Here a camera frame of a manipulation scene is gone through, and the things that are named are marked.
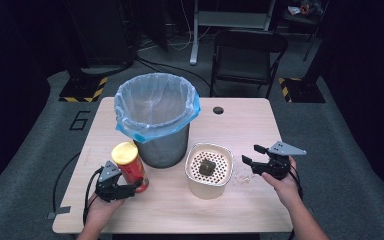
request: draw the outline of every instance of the black chair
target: black chair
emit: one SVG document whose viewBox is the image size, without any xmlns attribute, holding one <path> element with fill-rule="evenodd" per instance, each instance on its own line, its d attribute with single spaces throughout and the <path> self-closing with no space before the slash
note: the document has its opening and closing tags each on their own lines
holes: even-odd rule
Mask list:
<svg viewBox="0 0 384 240">
<path fill-rule="evenodd" d="M 258 84 L 258 89 L 268 85 L 268 99 L 288 41 L 277 33 L 251 29 L 223 30 L 214 41 L 210 97 L 216 80 L 222 80 Z M 273 64 L 270 55 L 277 55 Z"/>
<path fill-rule="evenodd" d="M 307 48 L 307 52 L 305 53 L 303 61 L 305 62 L 307 60 L 308 54 L 310 53 L 311 47 L 313 46 L 314 40 L 317 37 L 317 34 L 319 34 L 319 29 L 320 29 L 320 23 L 323 21 L 325 12 L 327 10 L 327 7 L 329 6 L 329 1 L 325 1 L 325 5 L 323 7 L 323 13 L 320 15 L 302 15 L 300 13 L 292 15 L 288 7 L 286 5 L 283 6 L 283 9 L 281 10 L 280 16 L 278 17 L 279 19 L 276 21 L 276 25 L 274 26 L 274 31 L 276 32 L 277 26 L 280 22 L 285 21 L 288 22 L 291 25 L 296 25 L 299 27 L 303 27 L 308 29 L 308 31 L 311 32 L 310 34 L 310 44 Z"/>
</svg>

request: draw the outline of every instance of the gray carpet floor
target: gray carpet floor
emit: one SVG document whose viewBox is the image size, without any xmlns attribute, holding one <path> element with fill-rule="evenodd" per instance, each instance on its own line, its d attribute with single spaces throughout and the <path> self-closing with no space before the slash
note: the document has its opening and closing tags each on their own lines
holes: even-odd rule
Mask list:
<svg viewBox="0 0 384 240">
<path fill-rule="evenodd" d="M 307 62 L 303 62 L 308 42 L 306 36 L 290 35 L 289 49 L 278 69 L 279 77 L 303 77 L 319 42 L 316 42 Z M 182 45 L 173 45 L 180 49 Z M 198 64 L 189 65 L 191 45 L 183 50 L 173 46 L 165 52 L 158 47 L 143 49 L 144 59 L 184 68 L 207 82 L 211 72 L 211 39 L 202 41 Z M 99 73 L 112 68 L 85 71 Z M 188 79 L 201 97 L 209 96 L 208 85 L 200 78 L 179 70 L 172 73 Z M 135 62 L 124 72 L 110 76 L 103 97 L 114 96 L 125 81 L 154 70 Z M 282 140 L 307 150 L 297 156 L 304 189 L 304 202 L 311 209 L 331 239 L 384 239 L 384 183 L 371 169 L 354 141 L 329 89 L 320 78 L 317 85 L 326 103 L 287 103 L 279 82 L 275 80 L 270 102 Z M 64 165 L 81 151 L 91 126 L 99 100 L 92 103 L 58 101 L 58 95 L 69 76 L 66 72 L 49 77 L 51 93 L 36 124 L 0 176 L 0 239 L 73 239 L 52 231 L 53 220 L 46 219 L 52 211 L 52 190 Z M 220 83 L 215 91 L 219 97 L 262 97 L 265 88 Z M 79 111 L 87 119 L 83 130 L 70 130 Z M 57 205 L 61 202 L 75 166 L 73 161 L 62 174 L 57 188 Z M 261 239 L 287 239 L 289 233 L 261 233 Z"/>
</svg>

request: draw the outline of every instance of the stand base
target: stand base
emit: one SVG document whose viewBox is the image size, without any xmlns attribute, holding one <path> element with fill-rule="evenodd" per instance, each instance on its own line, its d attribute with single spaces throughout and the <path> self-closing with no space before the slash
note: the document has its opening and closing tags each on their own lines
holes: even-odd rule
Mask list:
<svg viewBox="0 0 384 240">
<path fill-rule="evenodd" d="M 299 78 L 279 78 L 287 102 L 326 103 L 317 85 L 304 85 Z"/>
<path fill-rule="evenodd" d="M 99 99 L 107 78 L 81 74 L 80 78 L 70 77 L 59 95 L 64 102 L 95 102 Z"/>
</svg>

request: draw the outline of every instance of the chair backrest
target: chair backrest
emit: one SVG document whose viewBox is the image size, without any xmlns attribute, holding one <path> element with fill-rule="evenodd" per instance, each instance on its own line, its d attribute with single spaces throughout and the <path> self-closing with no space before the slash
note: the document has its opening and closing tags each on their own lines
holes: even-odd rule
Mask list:
<svg viewBox="0 0 384 240">
<path fill-rule="evenodd" d="M 219 47 L 243 48 L 271 53 L 283 53 L 288 41 L 280 34 L 254 29 L 226 29 L 216 35 L 214 50 Z"/>
</svg>

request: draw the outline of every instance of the striped caution tape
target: striped caution tape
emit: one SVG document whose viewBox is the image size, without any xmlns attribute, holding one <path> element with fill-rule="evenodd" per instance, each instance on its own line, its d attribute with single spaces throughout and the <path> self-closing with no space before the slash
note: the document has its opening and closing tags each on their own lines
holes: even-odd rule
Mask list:
<svg viewBox="0 0 384 240">
<path fill-rule="evenodd" d="M 289 93 L 288 87 L 286 86 L 287 80 L 301 81 L 300 78 L 279 78 L 280 87 L 282 89 L 283 97 L 286 102 L 292 102 L 291 95 Z"/>
<path fill-rule="evenodd" d="M 108 78 L 104 78 L 99 83 L 95 93 L 91 97 L 61 97 L 60 101 L 65 102 L 96 102 L 99 99 L 99 96 L 102 94 L 102 91 L 104 90 L 105 83 L 107 83 Z"/>
</svg>

